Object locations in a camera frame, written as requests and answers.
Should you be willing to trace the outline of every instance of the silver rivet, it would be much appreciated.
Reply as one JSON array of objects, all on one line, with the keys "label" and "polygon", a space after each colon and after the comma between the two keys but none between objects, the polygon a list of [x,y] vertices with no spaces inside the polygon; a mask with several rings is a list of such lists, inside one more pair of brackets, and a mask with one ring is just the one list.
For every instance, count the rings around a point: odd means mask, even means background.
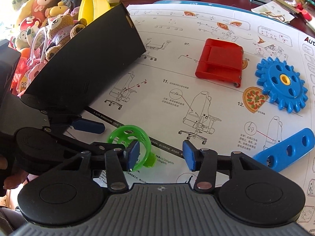
[{"label": "silver rivet", "polygon": [[209,190],[212,187],[212,184],[209,182],[199,182],[197,188],[200,190]]},{"label": "silver rivet", "polygon": [[115,182],[111,184],[111,189],[113,190],[122,190],[126,187],[126,185],[123,182]]}]

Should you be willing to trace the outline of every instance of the yellow bowl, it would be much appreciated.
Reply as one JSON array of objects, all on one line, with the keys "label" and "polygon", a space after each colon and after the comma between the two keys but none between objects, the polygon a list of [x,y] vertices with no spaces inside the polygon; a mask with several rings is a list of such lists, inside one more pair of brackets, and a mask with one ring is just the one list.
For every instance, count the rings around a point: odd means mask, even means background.
[{"label": "yellow bowl", "polygon": [[84,18],[90,24],[110,9],[111,6],[107,0],[82,0],[78,20]]}]

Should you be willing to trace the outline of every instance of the red plush toy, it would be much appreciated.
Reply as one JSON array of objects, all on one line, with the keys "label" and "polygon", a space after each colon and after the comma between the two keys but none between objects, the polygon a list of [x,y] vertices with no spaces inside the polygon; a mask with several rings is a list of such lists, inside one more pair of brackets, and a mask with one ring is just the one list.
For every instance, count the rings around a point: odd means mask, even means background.
[{"label": "red plush toy", "polygon": [[21,24],[20,24],[20,31],[21,30],[27,30],[28,27],[32,27],[35,24],[37,24],[36,22],[38,22],[37,27],[40,28],[41,26],[41,21],[39,18],[36,18],[34,16],[31,17],[27,17],[26,19],[22,20]]}]

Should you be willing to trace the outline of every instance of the toy pile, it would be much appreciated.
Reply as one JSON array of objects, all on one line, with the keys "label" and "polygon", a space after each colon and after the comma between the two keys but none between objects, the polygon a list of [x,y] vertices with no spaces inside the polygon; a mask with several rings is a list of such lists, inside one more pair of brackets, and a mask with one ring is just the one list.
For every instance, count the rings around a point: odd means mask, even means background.
[{"label": "toy pile", "polygon": [[[119,0],[107,0],[116,3]],[[21,53],[11,85],[22,95],[46,63],[88,24],[73,0],[28,0],[18,11],[10,47]]]}]

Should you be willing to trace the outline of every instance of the blue gear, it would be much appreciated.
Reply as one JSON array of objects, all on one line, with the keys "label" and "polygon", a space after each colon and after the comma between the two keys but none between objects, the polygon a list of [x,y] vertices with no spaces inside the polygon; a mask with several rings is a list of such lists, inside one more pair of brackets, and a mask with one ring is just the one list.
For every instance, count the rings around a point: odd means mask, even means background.
[{"label": "blue gear", "polygon": [[279,110],[286,108],[288,113],[293,109],[299,112],[305,107],[308,89],[303,87],[305,81],[300,79],[300,73],[295,72],[293,66],[287,65],[286,61],[281,62],[279,58],[273,60],[269,57],[262,59],[257,69],[257,84],[264,87],[262,93],[270,96],[270,103],[278,103]]}]

